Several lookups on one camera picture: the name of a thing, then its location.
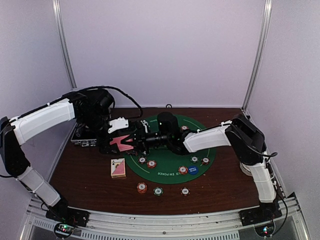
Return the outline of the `pink-backed playing card deck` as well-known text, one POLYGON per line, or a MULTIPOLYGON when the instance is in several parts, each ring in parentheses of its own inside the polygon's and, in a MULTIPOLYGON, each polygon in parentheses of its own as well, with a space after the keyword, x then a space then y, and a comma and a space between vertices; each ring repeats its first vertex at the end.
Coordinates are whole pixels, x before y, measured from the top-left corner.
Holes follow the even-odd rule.
POLYGON ((124 140, 126 137, 128 137, 129 135, 123 135, 123 136, 118 136, 113 138, 113 140, 109 143, 111 146, 112 145, 116 145, 118 147, 118 150, 120 152, 126 152, 126 151, 130 151, 133 150, 134 147, 132 145, 129 144, 123 144, 121 143, 122 140, 124 140))

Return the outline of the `red five chip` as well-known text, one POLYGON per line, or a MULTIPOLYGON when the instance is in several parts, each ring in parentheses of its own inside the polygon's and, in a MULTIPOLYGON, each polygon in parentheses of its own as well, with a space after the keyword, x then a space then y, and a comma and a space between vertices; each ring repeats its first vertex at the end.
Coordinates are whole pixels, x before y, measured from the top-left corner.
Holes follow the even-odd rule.
POLYGON ((149 160, 147 162, 147 167, 150 168, 150 169, 153 169, 157 166, 157 162, 155 160, 149 160))
POLYGON ((180 166, 178 168, 178 172, 181 174, 181 175, 186 175, 188 173, 188 168, 186 166, 180 166))

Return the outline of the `orange poker chip stack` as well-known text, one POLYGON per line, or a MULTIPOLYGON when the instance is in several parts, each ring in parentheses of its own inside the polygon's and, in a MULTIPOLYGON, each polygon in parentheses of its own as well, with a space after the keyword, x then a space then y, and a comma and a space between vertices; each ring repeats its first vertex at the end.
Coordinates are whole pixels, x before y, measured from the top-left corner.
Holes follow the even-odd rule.
POLYGON ((147 190, 148 190, 148 186, 147 186, 147 184, 144 183, 144 182, 139 182, 139 183, 137 184, 136 188, 137 188, 137 192, 140 193, 140 194, 144 194, 144 193, 146 193, 147 190))

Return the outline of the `green poker chip stack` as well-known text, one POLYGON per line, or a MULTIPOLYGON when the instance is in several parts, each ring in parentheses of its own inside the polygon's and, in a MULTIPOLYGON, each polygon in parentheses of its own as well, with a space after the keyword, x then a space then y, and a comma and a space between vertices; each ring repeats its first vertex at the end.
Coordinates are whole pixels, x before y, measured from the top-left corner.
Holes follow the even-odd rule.
POLYGON ((153 189, 153 194, 157 197, 161 196, 163 193, 164 193, 164 190, 162 187, 158 186, 153 189))

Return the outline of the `green chip seat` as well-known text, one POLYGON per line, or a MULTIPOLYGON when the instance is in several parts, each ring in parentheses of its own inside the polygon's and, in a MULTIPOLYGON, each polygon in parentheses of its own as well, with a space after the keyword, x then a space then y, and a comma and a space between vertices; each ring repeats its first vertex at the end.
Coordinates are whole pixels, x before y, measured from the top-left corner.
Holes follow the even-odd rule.
POLYGON ((192 157, 190 158, 190 161, 191 161, 192 163, 197 163, 197 162, 199 161, 199 158, 198 158, 197 156, 192 156, 192 157))

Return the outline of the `blue small blind button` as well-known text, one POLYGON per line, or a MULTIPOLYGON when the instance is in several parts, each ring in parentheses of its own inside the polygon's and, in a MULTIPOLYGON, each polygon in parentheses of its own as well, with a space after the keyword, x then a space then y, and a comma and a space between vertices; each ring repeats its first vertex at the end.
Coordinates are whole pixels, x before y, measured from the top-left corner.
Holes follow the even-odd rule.
POLYGON ((188 173, 190 175, 197 175, 199 173, 199 168, 197 166, 189 166, 188 173))

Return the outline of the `brown poker chip stack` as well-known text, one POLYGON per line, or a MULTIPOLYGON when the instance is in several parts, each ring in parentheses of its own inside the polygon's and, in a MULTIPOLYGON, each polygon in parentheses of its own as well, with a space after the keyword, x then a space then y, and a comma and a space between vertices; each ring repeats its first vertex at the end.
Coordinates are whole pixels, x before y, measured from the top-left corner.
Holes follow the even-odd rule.
POLYGON ((187 188, 187 187, 183 187, 181 190, 180 190, 180 193, 183 195, 183 196, 188 196, 190 194, 190 189, 187 188))

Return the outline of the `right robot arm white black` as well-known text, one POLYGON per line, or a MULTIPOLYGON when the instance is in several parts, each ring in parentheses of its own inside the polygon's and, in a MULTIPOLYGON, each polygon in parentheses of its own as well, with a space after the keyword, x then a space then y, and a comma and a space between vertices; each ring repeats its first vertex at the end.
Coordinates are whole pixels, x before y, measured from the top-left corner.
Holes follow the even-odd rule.
POLYGON ((181 129, 178 119, 170 112, 156 117, 158 131, 152 132, 142 122, 135 122, 134 130, 122 144, 144 155, 149 149, 166 146, 177 155, 229 146, 232 147, 241 167, 249 171, 258 191, 259 205, 239 213, 243 226, 273 221, 282 216, 270 159, 277 152, 267 154, 265 136, 246 116, 237 114, 233 119, 206 129, 181 129))

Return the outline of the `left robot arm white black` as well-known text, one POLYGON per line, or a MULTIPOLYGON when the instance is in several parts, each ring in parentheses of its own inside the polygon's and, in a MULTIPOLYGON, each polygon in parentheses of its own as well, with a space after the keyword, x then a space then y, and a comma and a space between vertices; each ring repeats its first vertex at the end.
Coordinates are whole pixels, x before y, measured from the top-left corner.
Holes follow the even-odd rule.
POLYGON ((20 116, 0 120, 0 156, 6 178, 19 181, 60 222, 69 224, 72 219, 68 201, 31 166, 21 146, 56 125, 76 119, 96 134, 103 148, 110 141, 110 134, 129 126, 126 118, 109 119, 109 108, 115 102, 109 89, 97 86, 71 91, 20 116))

